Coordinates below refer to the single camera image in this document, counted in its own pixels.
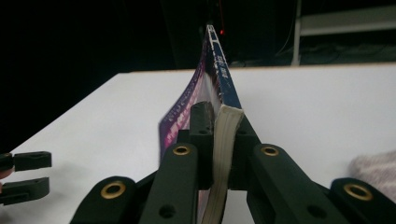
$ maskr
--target screw hole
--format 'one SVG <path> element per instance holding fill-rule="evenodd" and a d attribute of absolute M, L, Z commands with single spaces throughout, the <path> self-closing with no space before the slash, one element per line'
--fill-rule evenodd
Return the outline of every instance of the screw hole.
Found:
<path fill-rule="evenodd" d="M 105 199 L 115 199 L 122 195 L 126 186 L 119 180 L 105 185 L 101 190 L 101 195 Z"/>
<path fill-rule="evenodd" d="M 178 156 L 184 156 L 190 153 L 190 149 L 188 147 L 177 147 L 173 151 Z"/>
<path fill-rule="evenodd" d="M 370 201 L 373 199 L 371 191 L 361 185 L 347 184 L 344 186 L 344 191 L 350 196 L 362 201 Z"/>
<path fill-rule="evenodd" d="M 171 218 L 175 215 L 176 209 L 171 204 L 166 204 L 160 209 L 160 216 L 163 218 Z"/>
<path fill-rule="evenodd" d="M 316 205 L 309 205 L 306 209 L 313 217 L 325 218 L 327 216 L 326 212 Z"/>
<path fill-rule="evenodd" d="M 279 151 L 273 147 L 264 147 L 262 152 L 267 156 L 277 156 L 279 154 Z"/>

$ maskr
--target dark wall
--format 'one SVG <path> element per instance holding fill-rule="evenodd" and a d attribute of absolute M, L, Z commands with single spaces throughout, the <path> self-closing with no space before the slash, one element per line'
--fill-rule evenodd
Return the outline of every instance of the dark wall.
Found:
<path fill-rule="evenodd" d="M 117 73 L 176 68 L 159 1 L 7 1 L 0 8 L 0 152 Z"/>

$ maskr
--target gold ring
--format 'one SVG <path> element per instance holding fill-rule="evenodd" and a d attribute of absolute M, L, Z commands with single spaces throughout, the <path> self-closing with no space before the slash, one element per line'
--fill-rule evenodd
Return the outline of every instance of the gold ring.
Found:
<path fill-rule="evenodd" d="M 105 199 L 115 199 L 126 190 L 126 186 L 119 180 L 111 182 L 104 186 L 100 192 Z"/>

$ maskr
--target paperback book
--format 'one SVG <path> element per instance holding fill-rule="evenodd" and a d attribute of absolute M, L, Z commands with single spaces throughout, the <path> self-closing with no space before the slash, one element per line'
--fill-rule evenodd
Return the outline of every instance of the paperback book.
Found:
<path fill-rule="evenodd" d="M 227 197 L 236 130 L 244 117 L 219 39 L 212 25 L 206 27 L 201 59 L 191 81 L 160 121 L 160 153 L 177 140 L 179 130 L 189 129 L 190 109 L 210 102 L 215 115 L 213 185 L 201 191 L 197 223 L 220 223 Z"/>

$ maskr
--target book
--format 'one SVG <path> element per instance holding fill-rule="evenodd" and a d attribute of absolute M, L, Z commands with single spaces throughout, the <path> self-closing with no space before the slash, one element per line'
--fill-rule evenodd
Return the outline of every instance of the book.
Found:
<path fill-rule="evenodd" d="M 201 210 L 197 223 L 220 223 L 233 159 L 233 142 L 244 111 L 212 25 L 206 27 L 201 59 L 191 81 L 160 121 L 160 158 L 176 142 L 178 131 L 189 128 L 190 108 L 203 101 L 212 104 L 215 115 L 213 185 L 209 191 L 200 192 Z"/>

